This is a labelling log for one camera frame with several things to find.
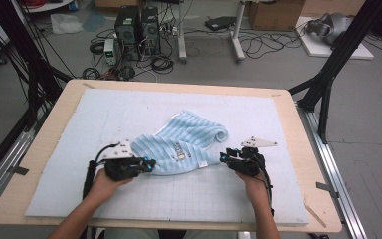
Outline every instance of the white foam board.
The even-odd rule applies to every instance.
[[[299,17],[296,26],[306,26],[308,21],[312,20],[310,17]],[[296,29],[297,33],[302,36],[302,43],[306,49],[306,52],[311,57],[329,57],[331,55],[330,46],[325,44],[323,39],[319,38],[315,33],[305,33],[305,31],[300,27]],[[373,60],[374,56],[368,51],[367,48],[361,43],[358,46],[358,49],[352,54],[350,59],[358,59],[358,60]]]
[[[272,99],[97,89],[83,94],[44,169],[26,216],[67,216],[81,202],[88,162],[102,147],[155,134],[181,111],[226,127],[229,138],[209,149],[217,155],[226,147],[240,147],[250,136],[277,142],[260,148],[274,186],[275,221],[279,225],[308,223]],[[120,188],[94,217],[254,222],[244,183],[223,163],[172,176],[141,174]]]

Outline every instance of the gray floor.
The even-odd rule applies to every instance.
[[[82,22],[89,12],[76,13]],[[204,28],[205,19],[187,21]],[[243,21],[244,28],[248,23]],[[106,21],[95,31],[50,35],[49,41],[76,76],[90,66],[90,39],[113,26]],[[157,75],[159,83],[290,89],[315,76],[326,59],[309,57],[303,47],[283,49],[260,59],[247,58],[236,64],[226,36],[191,35],[187,38],[186,65],[177,61],[169,75]],[[382,48],[382,43],[374,44]],[[328,141],[357,213],[369,238],[382,238],[382,51],[364,45],[373,61],[350,60],[338,75],[331,96]],[[48,51],[52,64],[65,71],[56,55]],[[155,82],[150,74],[136,81]],[[296,100],[303,94],[294,96]],[[0,142],[26,108],[25,98],[12,67],[0,65]],[[53,227],[0,226],[0,238],[45,238]],[[348,238],[345,230],[330,238]],[[282,233],[283,238],[308,238],[302,233]]]

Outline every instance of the wooden table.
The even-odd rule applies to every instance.
[[[14,174],[0,197],[0,224],[58,225],[62,218],[24,216],[36,190],[47,160],[58,144],[68,121],[86,89],[133,90],[149,92],[195,93],[272,98],[285,134],[309,224],[305,226],[280,226],[280,231],[339,232],[342,228],[329,192],[316,188],[324,183],[311,144],[302,125],[290,93],[286,90],[194,86],[154,83],[104,82],[72,80],[52,109],[20,166],[30,169],[27,175]],[[248,223],[207,223],[173,221],[138,221],[94,219],[90,226],[171,228],[202,230],[255,231]]]

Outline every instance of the light blue towel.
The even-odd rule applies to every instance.
[[[142,135],[132,144],[135,155],[157,161],[153,174],[172,175],[189,172],[200,164],[219,163],[218,155],[207,151],[215,140],[223,142],[228,138],[225,127],[182,112],[156,135]]]

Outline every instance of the black metal frame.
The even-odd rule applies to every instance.
[[[325,144],[327,144],[326,127],[333,82],[381,15],[382,0],[366,0],[321,71],[314,78],[289,90],[295,95],[309,89],[303,99],[297,102],[298,106],[307,112],[314,112],[315,105],[322,99],[318,134]]]
[[[21,56],[26,69],[21,69],[20,62],[12,59],[6,51],[3,52],[12,63],[18,77],[29,85],[27,93],[29,107],[0,144],[1,162],[19,134],[23,130],[29,130],[38,121],[38,109],[43,103],[54,104],[56,102],[62,92],[57,79],[67,82],[72,77],[51,66],[46,57],[41,55],[10,0],[0,1],[0,26]],[[0,48],[5,49],[1,40]]]

